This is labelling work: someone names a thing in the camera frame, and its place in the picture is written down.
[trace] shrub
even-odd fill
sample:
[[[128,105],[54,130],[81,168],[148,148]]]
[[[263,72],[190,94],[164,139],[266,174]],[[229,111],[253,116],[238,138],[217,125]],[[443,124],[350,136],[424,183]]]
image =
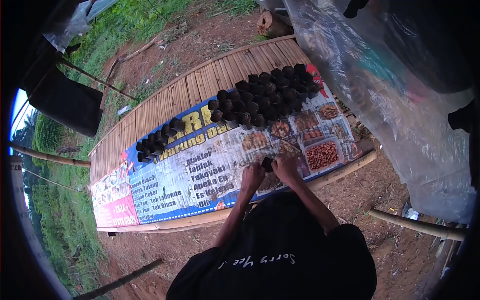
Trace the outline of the shrub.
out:
[[[54,120],[39,114],[35,125],[34,145],[44,153],[54,154],[63,141],[65,127]]]

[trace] dirt ground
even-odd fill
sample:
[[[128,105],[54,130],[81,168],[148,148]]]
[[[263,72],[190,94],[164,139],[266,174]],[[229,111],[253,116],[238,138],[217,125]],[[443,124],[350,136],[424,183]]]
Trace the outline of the dirt ground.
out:
[[[208,19],[205,9],[198,5],[190,7],[184,15],[188,16],[187,34],[166,49],[152,46],[125,62],[116,68],[112,80],[124,81],[126,91],[145,78],[156,80],[159,76],[166,76],[167,83],[205,60],[251,43],[256,34],[255,25],[260,10],[239,18],[232,19],[225,13]],[[114,58],[107,61],[105,72],[113,60],[131,46],[125,45]],[[152,68],[162,60],[167,61],[162,72],[152,74]],[[373,298],[419,299],[438,281],[446,257],[444,252],[445,249],[448,251],[448,247],[444,247],[442,255],[436,259],[439,239],[364,215],[362,206],[370,201],[376,201],[376,209],[401,214],[408,191],[400,183],[390,161],[374,138],[366,137],[359,145],[364,150],[375,148],[377,159],[314,192],[340,223],[352,223],[362,230],[377,268],[378,283]],[[420,220],[436,221],[428,216],[420,216]],[[100,262],[103,273],[100,276],[101,284],[107,284],[162,258],[164,263],[161,266],[114,290],[110,296],[114,299],[164,299],[176,274],[190,257],[212,246],[220,227],[214,225],[169,234],[118,233],[115,237],[108,237],[101,232],[98,238],[108,255],[108,259]],[[362,270],[356,272],[361,276]]]

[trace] black t-shirt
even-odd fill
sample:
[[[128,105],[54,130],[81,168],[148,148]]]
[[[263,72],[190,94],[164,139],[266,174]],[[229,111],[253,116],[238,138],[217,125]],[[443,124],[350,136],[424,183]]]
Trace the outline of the black t-shirt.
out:
[[[261,201],[225,247],[193,256],[167,300],[371,299],[375,264],[352,224],[326,236],[294,193]]]

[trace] bamboo table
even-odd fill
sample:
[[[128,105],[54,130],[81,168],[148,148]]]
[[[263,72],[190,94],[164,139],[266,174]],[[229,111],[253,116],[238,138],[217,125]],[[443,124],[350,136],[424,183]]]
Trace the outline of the bamboo table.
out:
[[[218,90],[229,90],[248,74],[270,72],[286,65],[311,62],[294,41],[295,36],[283,36],[247,45],[208,60],[177,77],[153,93],[122,118],[89,153],[90,182],[93,184],[121,163],[121,153],[159,124],[214,96]],[[322,176],[310,185],[325,185],[371,162],[375,152],[358,162]],[[231,209],[185,217],[181,219],[120,228],[97,228],[98,231],[173,232],[205,227],[222,222]]]

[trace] woven bamboo mat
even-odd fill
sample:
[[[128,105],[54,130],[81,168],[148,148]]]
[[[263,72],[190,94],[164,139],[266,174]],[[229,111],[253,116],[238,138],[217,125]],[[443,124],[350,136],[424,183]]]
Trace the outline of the woven bamboo mat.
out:
[[[310,63],[294,38],[283,36],[235,49],[204,62],[153,93],[90,152],[90,182],[97,182],[116,168],[121,163],[122,151],[139,138],[219,90],[233,88],[236,82],[248,80],[249,74]]]

